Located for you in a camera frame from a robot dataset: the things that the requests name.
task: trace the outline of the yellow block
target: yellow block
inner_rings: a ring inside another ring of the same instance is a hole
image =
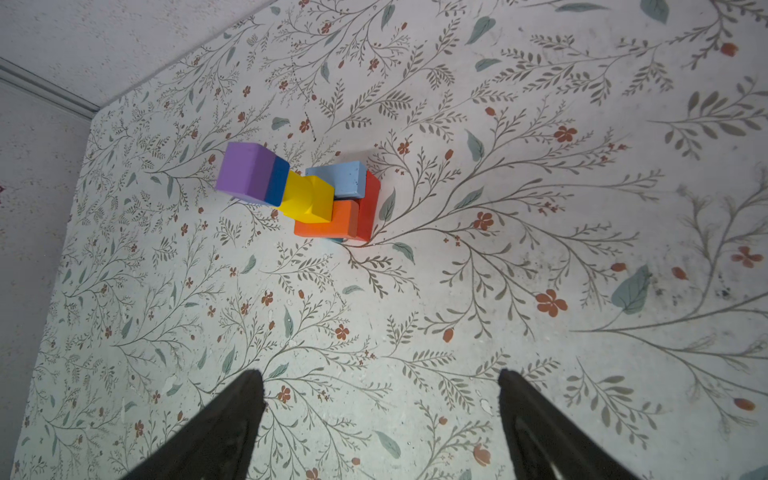
[[[333,214],[333,187],[320,177],[288,172],[283,202],[277,208],[302,223],[329,223]]]

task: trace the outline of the orange flower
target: orange flower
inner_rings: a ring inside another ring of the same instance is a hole
[[[475,460],[481,467],[485,467],[487,464],[491,463],[491,453],[482,448],[482,443],[475,445],[475,450],[472,454],[475,456]]]
[[[349,329],[344,328],[344,324],[340,323],[339,328],[336,329],[336,338],[339,340],[346,340],[347,335],[349,335]]]
[[[739,51],[739,48],[733,43],[723,43],[723,46],[720,47],[720,53],[729,57],[735,57],[737,51]]]
[[[474,228],[479,228],[480,230],[486,231],[488,227],[493,225],[493,219],[491,217],[491,214],[478,212],[478,219],[475,220],[472,226]]]
[[[553,289],[547,290],[547,293],[539,293],[536,296],[539,312],[549,312],[549,316],[555,318],[558,315],[558,309],[568,310],[568,304],[563,299],[559,299]]]
[[[554,137],[561,143],[564,141],[572,141],[577,132],[578,131],[575,128],[568,128],[565,125],[561,125],[558,131],[554,133]]]
[[[277,394],[277,399],[280,400],[282,403],[285,403],[288,400],[290,400],[290,389],[286,388],[286,386],[283,385],[283,388],[280,390],[280,393]]]
[[[738,253],[735,253],[734,255],[730,256],[730,259],[734,262],[741,262],[742,265],[744,265],[746,268],[754,268],[755,262],[762,262],[763,256],[755,253],[754,255],[750,253],[750,248],[745,246],[739,247],[739,251],[741,252],[741,255]]]
[[[672,274],[679,280],[688,280],[688,275],[685,274],[685,270],[678,266],[672,268]]]
[[[733,404],[742,410],[752,412],[755,409],[754,402],[747,399],[733,399]]]

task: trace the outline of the floral pattern surface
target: floral pattern surface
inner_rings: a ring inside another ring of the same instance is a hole
[[[512,478],[500,369],[641,478],[768,436],[768,12],[279,0],[94,119],[12,478],[118,478],[245,369],[249,478]],[[370,242],[217,193],[364,161]]]

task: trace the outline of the stack of colorful blocks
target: stack of colorful blocks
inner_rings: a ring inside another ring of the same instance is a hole
[[[381,182],[358,161],[308,168],[302,177],[263,145],[232,142],[216,190],[275,207],[296,221],[299,237],[368,242]]]

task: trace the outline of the teal block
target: teal block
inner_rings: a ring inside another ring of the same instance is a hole
[[[366,195],[366,167],[362,162],[326,165],[306,169],[306,175],[320,177],[333,187],[333,198],[344,200]]]

